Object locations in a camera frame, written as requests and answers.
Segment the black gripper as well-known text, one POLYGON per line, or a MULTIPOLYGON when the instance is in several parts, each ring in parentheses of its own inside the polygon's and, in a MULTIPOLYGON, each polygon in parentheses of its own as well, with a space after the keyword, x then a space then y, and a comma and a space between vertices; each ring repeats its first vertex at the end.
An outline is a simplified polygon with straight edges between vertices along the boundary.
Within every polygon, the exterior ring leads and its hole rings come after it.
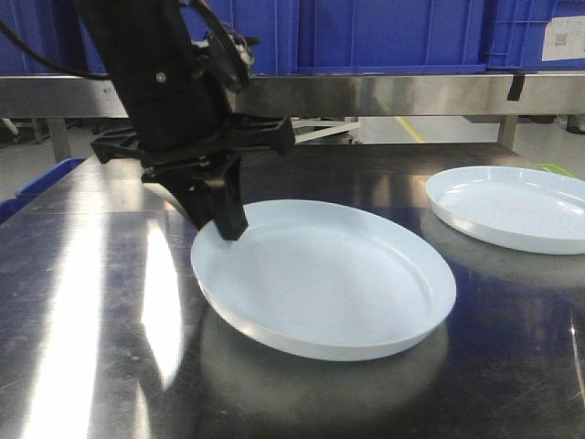
POLYGON ((248 228, 240 189, 240 154, 269 149, 285 155, 294 145, 292 122, 234 113, 227 90, 243 91, 249 71, 236 68, 111 70, 108 79, 132 127, 92 142, 98 160, 132 158, 159 183, 161 197, 201 230, 211 220, 225 241, 248 228), (192 187, 208 187, 207 204, 192 187))

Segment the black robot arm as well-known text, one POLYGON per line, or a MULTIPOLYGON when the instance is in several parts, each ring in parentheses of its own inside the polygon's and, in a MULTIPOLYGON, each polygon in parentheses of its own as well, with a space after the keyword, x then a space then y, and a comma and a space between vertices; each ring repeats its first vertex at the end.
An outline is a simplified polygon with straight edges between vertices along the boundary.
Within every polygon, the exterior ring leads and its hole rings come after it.
POLYGON ((241 39, 203 1, 189 3, 206 22, 203 46, 190 38, 180 1, 79 1, 76 8, 133 128, 104 137, 102 162, 133 158, 142 180, 164 188, 197 228, 213 222, 235 241, 247 229, 239 171, 242 156, 294 145, 291 120, 233 112, 230 93, 245 90, 250 70, 241 39))

